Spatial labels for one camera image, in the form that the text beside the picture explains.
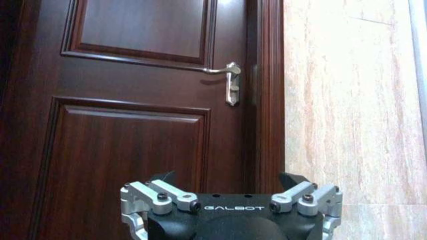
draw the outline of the beige marble wall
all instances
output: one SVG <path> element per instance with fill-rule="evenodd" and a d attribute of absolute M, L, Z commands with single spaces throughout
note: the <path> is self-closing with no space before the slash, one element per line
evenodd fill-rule
<path fill-rule="evenodd" d="M 284 0 L 286 170 L 344 192 L 335 239 L 427 239 L 407 0 Z"/>

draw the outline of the door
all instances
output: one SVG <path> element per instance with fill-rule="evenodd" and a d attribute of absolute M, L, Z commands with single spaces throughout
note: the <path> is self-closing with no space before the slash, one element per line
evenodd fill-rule
<path fill-rule="evenodd" d="M 238 193 L 243 0 L 28 0 L 1 114 L 1 234 L 128 239 L 119 190 L 175 170 L 188 191 Z"/>

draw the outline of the silver door handle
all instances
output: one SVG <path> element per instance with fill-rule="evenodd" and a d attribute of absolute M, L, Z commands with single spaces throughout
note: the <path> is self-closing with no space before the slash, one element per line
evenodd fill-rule
<path fill-rule="evenodd" d="M 208 68 L 203 68 L 203 72 L 206 72 L 207 74 L 222 74 L 222 73 L 232 73 L 232 74 L 240 74 L 242 70 L 240 67 L 238 66 L 238 64 L 235 62 L 227 64 L 227 67 L 223 69 L 208 69 Z"/>
<path fill-rule="evenodd" d="M 239 92 L 240 92 L 240 73 L 242 69 L 235 62 L 227 64 L 223 69 L 208 69 L 204 68 L 203 72 L 207 74 L 223 74 L 227 75 L 227 85 L 226 85 L 226 102 L 234 106 L 239 102 Z"/>

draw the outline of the bolt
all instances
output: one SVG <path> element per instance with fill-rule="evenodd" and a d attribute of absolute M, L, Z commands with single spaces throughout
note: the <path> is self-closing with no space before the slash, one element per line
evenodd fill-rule
<path fill-rule="evenodd" d="M 200 210 L 200 208 L 202 208 L 200 202 L 192 201 L 192 202 L 190 203 L 190 211 L 191 211 L 192 214 L 198 213 L 199 210 Z"/>
<path fill-rule="evenodd" d="M 167 193 L 167 192 L 159 192 L 159 194 L 158 194 L 158 200 L 159 200 L 159 201 L 166 201 L 166 200 L 168 200 L 168 193 Z"/>
<path fill-rule="evenodd" d="M 302 200 L 306 202 L 306 203 L 312 203 L 314 202 L 314 196 L 311 194 L 304 194 L 302 196 Z"/>
<path fill-rule="evenodd" d="M 270 210 L 274 212 L 274 213 L 279 213 L 280 212 L 280 205 L 275 202 L 271 202 L 270 203 Z"/>

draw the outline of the door frame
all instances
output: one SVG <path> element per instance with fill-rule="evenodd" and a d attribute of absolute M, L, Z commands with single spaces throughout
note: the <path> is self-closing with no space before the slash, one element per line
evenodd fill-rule
<path fill-rule="evenodd" d="M 247 1 L 247 87 L 243 179 L 255 193 L 283 191 L 284 171 L 284 3 Z"/>

